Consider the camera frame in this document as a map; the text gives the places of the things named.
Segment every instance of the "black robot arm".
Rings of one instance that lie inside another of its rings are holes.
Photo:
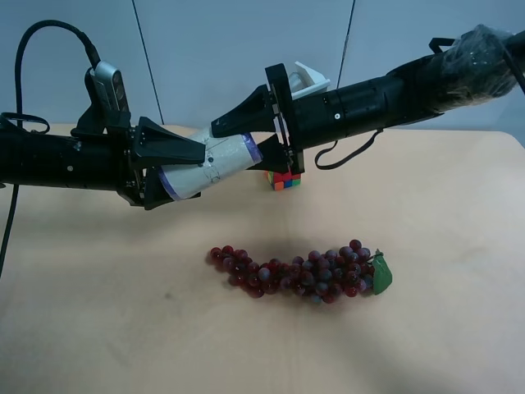
[[[305,149],[483,103],[507,94],[517,81],[525,89],[523,74],[516,71],[525,68],[525,32],[502,37],[480,25],[445,52],[437,46],[453,42],[434,39],[434,54],[386,76],[295,101],[284,66],[268,67],[268,85],[213,121],[212,136],[272,133],[258,145],[263,160],[250,169],[301,173]],[[127,101],[121,108],[103,102],[93,69],[84,81],[92,103],[71,137],[29,132],[15,126],[10,114],[0,117],[0,182],[114,190],[146,209],[171,202],[158,169],[203,163],[205,145],[145,117],[132,127]]]

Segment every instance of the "plastic wrap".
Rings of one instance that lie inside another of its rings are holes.
[[[516,80],[503,59],[502,41],[512,34],[478,25],[456,39],[444,53],[442,80],[447,100],[444,108],[478,105],[507,94]]]
[[[236,172],[260,163],[263,156],[250,134],[214,138],[208,128],[190,136],[206,145],[206,160],[199,165],[162,166],[159,175],[174,199],[188,199]]]

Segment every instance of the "green leaf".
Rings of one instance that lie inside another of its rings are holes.
[[[386,265],[383,253],[380,250],[376,251],[376,257],[372,261],[374,272],[374,294],[381,294],[392,283],[392,271]]]

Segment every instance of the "beige table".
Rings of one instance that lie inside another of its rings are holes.
[[[331,172],[316,151],[298,188],[244,172],[152,212],[109,192],[21,189],[0,281],[0,393],[523,392],[519,143],[387,131]],[[382,295],[252,300],[203,262],[214,245],[262,262],[355,237],[386,253]]]

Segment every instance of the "rubik's cube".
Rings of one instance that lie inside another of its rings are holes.
[[[284,190],[301,183],[301,174],[292,175],[291,172],[280,174],[279,172],[265,171],[265,175],[273,190]]]

